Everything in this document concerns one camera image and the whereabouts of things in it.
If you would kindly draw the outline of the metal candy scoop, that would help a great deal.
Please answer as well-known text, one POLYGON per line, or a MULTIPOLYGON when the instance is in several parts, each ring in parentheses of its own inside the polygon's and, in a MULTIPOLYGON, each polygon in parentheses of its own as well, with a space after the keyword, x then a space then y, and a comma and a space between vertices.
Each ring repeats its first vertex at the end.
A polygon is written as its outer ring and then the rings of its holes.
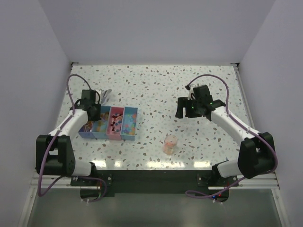
POLYGON ((112 92, 111 89, 102 90, 96 89, 96 100, 98 104, 104 105, 108 101, 108 96, 112 92))

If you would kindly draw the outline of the four-compartment candy tray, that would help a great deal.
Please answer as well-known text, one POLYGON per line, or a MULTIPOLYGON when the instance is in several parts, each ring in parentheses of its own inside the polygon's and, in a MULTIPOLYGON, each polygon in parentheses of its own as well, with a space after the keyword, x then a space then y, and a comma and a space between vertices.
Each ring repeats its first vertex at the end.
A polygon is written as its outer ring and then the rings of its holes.
POLYGON ((100 120, 86 123, 79 135, 84 139, 134 141, 137 115, 136 107, 102 106, 100 120))

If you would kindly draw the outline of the clear plastic jar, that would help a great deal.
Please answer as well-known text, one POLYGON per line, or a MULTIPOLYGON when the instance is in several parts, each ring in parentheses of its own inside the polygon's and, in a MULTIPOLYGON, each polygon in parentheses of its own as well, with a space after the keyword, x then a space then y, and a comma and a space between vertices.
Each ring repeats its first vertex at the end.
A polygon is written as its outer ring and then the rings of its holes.
POLYGON ((174 135, 167 135, 163 143, 163 152, 172 155, 178 143, 178 139, 174 135))

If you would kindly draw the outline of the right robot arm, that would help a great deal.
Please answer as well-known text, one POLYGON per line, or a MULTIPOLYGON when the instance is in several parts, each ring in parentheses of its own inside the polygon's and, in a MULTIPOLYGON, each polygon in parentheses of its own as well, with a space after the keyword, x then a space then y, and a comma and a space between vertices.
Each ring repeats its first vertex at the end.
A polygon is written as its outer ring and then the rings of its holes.
POLYGON ((177 100, 176 118, 205 117, 221 127, 240 147, 238 158, 226 160, 212 166, 211 181, 223 185, 228 177, 242 175, 251 179, 272 172, 277 167, 273 137, 260 133, 232 115, 227 103, 214 100, 208 86, 190 88, 187 97, 177 100))

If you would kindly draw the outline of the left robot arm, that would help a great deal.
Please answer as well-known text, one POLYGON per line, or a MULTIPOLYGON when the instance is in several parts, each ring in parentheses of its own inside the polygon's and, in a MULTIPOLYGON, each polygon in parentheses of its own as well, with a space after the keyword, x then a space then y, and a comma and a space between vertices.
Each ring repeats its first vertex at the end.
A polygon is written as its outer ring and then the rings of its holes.
POLYGON ((81 98, 70 108, 63 122, 47 135, 38 136, 36 171, 39 175, 81 176, 86 185, 94 185, 98 181, 93 163, 76 160, 72 140, 86 123, 100 119, 100 111, 98 92, 83 90, 81 98))

